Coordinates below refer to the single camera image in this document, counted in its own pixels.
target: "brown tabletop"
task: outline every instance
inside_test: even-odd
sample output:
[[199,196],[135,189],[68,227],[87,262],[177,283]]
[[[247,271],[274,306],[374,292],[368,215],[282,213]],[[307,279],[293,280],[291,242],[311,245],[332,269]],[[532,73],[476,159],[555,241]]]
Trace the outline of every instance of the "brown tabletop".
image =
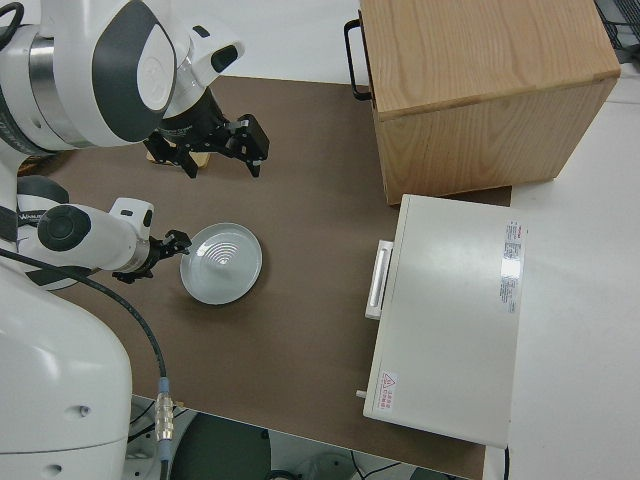
[[[109,210],[118,196],[155,205],[152,234],[191,236],[219,222],[252,230],[263,250],[253,289],[209,306],[189,296],[179,258],[128,286],[96,275],[145,316],[162,345],[173,397],[196,410],[468,478],[484,447],[365,418],[377,323],[364,318],[379,239],[398,210],[385,203],[367,103],[346,85],[222,78],[228,117],[253,113],[271,140],[259,179],[214,156],[196,180],[150,164],[144,147],[86,150],[51,167],[72,203]],[[508,192],[484,194],[508,201]],[[154,397],[144,334],[117,304],[74,286],[60,293],[101,318],[131,358],[134,392]]]

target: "microwave handle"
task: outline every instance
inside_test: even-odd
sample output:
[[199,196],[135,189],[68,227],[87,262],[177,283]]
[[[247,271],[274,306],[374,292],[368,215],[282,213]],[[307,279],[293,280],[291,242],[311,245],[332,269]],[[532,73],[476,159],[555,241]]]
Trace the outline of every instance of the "microwave handle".
[[361,92],[356,86],[356,76],[353,71],[353,57],[351,56],[351,42],[349,41],[349,32],[354,28],[362,28],[360,19],[350,20],[344,26],[344,44],[347,49],[347,64],[349,65],[349,78],[351,79],[351,91],[356,100],[371,100],[371,92]]
[[371,275],[371,287],[369,289],[369,298],[365,310],[365,317],[372,320],[380,320],[382,315],[384,290],[387,286],[387,276],[389,274],[389,263],[391,262],[392,251],[393,242],[387,242],[385,240],[378,242],[378,252],[376,253],[376,262],[373,267],[373,274]]

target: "warning label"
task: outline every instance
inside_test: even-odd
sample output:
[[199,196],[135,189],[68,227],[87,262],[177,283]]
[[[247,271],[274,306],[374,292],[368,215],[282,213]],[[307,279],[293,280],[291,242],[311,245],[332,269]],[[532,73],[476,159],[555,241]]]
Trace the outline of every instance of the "warning label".
[[378,399],[376,408],[384,412],[393,411],[393,400],[398,384],[398,374],[393,372],[380,372],[378,380]]
[[500,301],[509,313],[515,313],[517,310],[522,268],[522,234],[522,225],[518,222],[510,222],[504,235]]

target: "red warning triangle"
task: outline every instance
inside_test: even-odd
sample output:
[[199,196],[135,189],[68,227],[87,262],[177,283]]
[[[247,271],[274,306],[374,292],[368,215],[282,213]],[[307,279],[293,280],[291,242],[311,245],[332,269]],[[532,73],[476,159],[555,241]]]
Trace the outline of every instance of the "red warning triangle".
[[382,375],[382,386],[384,388],[389,388],[391,385],[395,385],[396,381],[389,376],[388,373]]

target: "wood grain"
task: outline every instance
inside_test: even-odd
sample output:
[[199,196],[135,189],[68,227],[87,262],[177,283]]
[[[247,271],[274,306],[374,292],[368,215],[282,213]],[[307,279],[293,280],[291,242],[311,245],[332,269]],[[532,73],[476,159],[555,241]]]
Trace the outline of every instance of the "wood grain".
[[361,0],[379,120],[619,76],[592,0]]
[[[196,162],[196,165],[198,165],[198,168],[206,168],[207,165],[209,164],[209,160],[211,159],[211,153],[208,152],[195,152],[195,153],[191,153],[191,158],[193,158],[193,161]],[[154,162],[156,163],[155,159],[153,158],[153,155],[151,155],[151,153],[147,152],[147,160],[149,160],[150,162]]]
[[374,124],[389,204],[558,175],[616,83],[511,96]]

